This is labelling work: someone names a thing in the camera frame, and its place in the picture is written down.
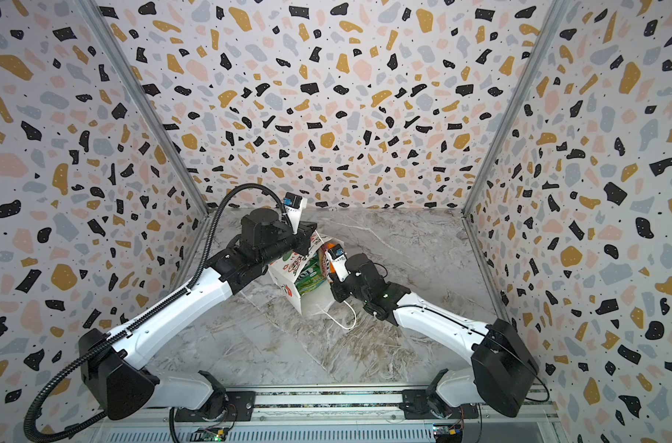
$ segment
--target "white robotic arm segment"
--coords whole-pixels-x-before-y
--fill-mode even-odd
[[[473,354],[472,345],[481,343],[482,335],[488,332],[486,323],[450,313],[414,292],[402,296],[398,307],[393,310],[393,315],[401,327],[420,332],[443,344],[469,364]]]
[[[163,303],[172,294],[164,297],[156,305]],[[170,307],[160,310],[133,334],[117,341],[112,347],[117,352],[126,352],[124,361],[132,367],[143,368],[174,335],[231,295],[232,289],[227,281],[221,281],[220,274],[213,268],[206,268],[189,293],[173,301]],[[110,330],[110,336],[127,329],[132,320],[129,322],[113,327]]]

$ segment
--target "terrazzo pattern wall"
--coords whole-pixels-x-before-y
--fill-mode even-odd
[[[465,201],[549,5],[99,3],[209,205],[374,208]]]
[[[672,443],[672,1],[570,5],[471,221],[570,441]]]
[[[74,3],[0,2],[0,442],[82,334],[167,292],[194,206]],[[76,371],[39,428],[94,408]]]

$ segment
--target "marble surface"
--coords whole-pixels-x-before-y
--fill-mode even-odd
[[[212,253],[239,233],[240,218],[248,212],[225,211]],[[348,254],[366,253],[385,265],[387,280],[454,313],[494,321],[457,210],[306,210],[303,219],[343,240]],[[428,337],[377,321],[359,301],[348,301],[358,324],[345,331],[326,315],[301,317],[265,275],[201,315],[152,363],[177,371],[208,370],[226,385],[429,383],[440,369],[466,366]],[[341,324],[353,322],[342,303],[331,306],[329,314]]]

